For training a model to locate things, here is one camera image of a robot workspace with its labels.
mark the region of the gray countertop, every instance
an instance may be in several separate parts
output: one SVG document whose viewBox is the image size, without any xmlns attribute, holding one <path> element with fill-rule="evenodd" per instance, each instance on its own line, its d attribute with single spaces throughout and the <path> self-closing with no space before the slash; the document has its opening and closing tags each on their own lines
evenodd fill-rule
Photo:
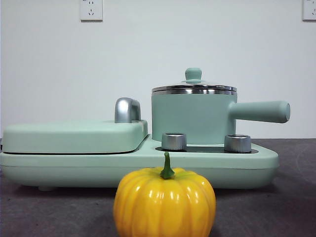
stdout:
<svg viewBox="0 0 316 237">
<path fill-rule="evenodd" d="M 273 182 L 253 190 L 215 189 L 211 237 L 316 236 L 316 139 L 253 139 L 276 151 Z M 117 237 L 116 189 L 41 192 L 1 175 L 2 237 Z"/>
</svg>

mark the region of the wall outlet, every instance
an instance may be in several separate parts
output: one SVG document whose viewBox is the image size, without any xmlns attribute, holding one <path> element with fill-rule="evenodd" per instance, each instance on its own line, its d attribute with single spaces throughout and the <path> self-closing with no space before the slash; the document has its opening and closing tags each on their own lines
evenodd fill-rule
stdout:
<svg viewBox="0 0 316 237">
<path fill-rule="evenodd" d="M 81 21 L 102 21 L 103 0 L 80 0 Z"/>
<path fill-rule="evenodd" d="M 316 21 L 316 0 L 303 0 L 303 21 Z"/>
</svg>

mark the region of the metal rim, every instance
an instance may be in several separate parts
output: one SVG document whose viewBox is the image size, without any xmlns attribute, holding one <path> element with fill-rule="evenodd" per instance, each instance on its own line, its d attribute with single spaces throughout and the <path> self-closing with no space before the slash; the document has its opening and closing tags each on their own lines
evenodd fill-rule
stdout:
<svg viewBox="0 0 316 237">
<path fill-rule="evenodd" d="M 213 89 L 213 90 L 230 90 L 237 92 L 237 88 L 226 85 L 203 85 L 203 84 L 185 84 L 185 85 L 169 85 L 161 86 L 152 89 L 152 92 L 164 90 L 179 90 L 179 89 Z"/>
<path fill-rule="evenodd" d="M 154 91 L 153 95 L 174 95 L 174 94 L 213 94 L 213 95 L 237 95 L 232 90 L 214 90 L 214 89 L 177 89 L 177 90 L 159 90 Z"/>
</svg>

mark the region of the pot lid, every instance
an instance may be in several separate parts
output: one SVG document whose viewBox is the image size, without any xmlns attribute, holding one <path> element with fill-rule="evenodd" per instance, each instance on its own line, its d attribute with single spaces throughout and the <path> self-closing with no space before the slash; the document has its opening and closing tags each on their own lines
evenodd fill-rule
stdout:
<svg viewBox="0 0 316 237">
<path fill-rule="evenodd" d="M 226 85 L 218 85 L 216 83 L 201 80 L 202 70 L 200 68 L 188 68 L 185 72 L 186 80 L 179 84 L 156 87 L 152 92 L 164 90 L 178 89 L 212 89 L 212 90 L 228 90 L 237 92 L 237 88 Z"/>
</svg>

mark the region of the pumpkin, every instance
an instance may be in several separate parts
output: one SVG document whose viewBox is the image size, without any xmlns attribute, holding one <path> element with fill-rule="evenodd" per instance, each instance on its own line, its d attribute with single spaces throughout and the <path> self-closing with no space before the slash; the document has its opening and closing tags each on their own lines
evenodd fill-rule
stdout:
<svg viewBox="0 0 316 237">
<path fill-rule="evenodd" d="M 204 177 L 182 168 L 144 168 L 125 175 L 114 200 L 120 237 L 207 237 L 215 218 L 215 194 Z"/>
</svg>

